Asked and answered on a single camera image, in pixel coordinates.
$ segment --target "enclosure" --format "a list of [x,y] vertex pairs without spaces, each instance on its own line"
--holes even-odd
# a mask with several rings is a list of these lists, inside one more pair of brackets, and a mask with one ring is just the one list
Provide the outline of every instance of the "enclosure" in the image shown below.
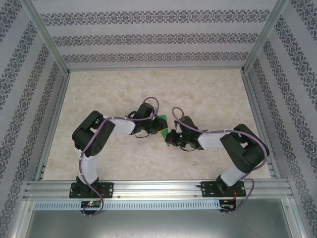
[[[1,0],[0,237],[317,237],[316,4]],[[243,123],[268,146],[240,211],[197,187],[232,163],[223,148],[185,152],[158,133],[109,137],[97,171],[111,198],[83,217],[72,133],[148,96],[169,131],[178,106],[201,130]]]

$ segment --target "black mounting plate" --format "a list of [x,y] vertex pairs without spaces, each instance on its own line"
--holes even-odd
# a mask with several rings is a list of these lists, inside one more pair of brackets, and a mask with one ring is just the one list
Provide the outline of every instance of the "black mounting plate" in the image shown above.
[[225,194],[222,194],[217,188],[216,181],[203,181],[200,187],[202,188],[203,197],[233,197],[234,191],[237,197],[245,197],[247,195],[243,181],[236,182]]
[[[104,198],[112,198],[113,183],[112,182],[98,182],[96,189]],[[88,196],[83,190],[80,189],[78,183],[73,182],[70,187],[69,198],[99,198],[97,194]]]

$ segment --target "wallpaper wall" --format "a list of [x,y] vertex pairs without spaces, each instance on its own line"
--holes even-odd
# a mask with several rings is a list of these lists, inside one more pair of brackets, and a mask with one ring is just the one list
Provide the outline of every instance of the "wallpaper wall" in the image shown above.
[[276,0],[35,0],[70,69],[243,66]]
[[0,0],[0,238],[33,180],[63,75],[18,0]]
[[249,72],[279,169],[317,237],[317,1],[290,0]]

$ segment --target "green object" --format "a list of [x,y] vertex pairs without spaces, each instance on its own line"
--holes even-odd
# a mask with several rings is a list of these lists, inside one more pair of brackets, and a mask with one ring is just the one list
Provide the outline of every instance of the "green object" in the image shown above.
[[[162,118],[164,119],[166,122],[167,122],[167,116],[166,115],[158,115],[157,116],[158,118]],[[164,130],[161,130],[160,133],[162,134],[163,138],[164,138],[164,141],[165,141],[165,138],[166,138],[166,135],[168,134],[168,128],[165,128]]]

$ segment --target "beige floor surface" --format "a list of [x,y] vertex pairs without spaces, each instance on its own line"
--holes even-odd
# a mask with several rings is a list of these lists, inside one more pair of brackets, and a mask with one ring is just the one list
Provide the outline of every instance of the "beige floor surface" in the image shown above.
[[[159,115],[167,114],[169,130],[174,128],[171,109],[179,106],[199,129],[244,123],[256,132],[237,69],[73,72],[43,179],[76,178],[79,157],[71,136],[91,111],[124,116],[148,96],[158,98]],[[144,139],[112,135],[99,155],[99,178],[111,180],[215,179],[231,164],[225,149],[184,152],[167,147],[160,134]],[[270,178],[267,166],[250,177]]]

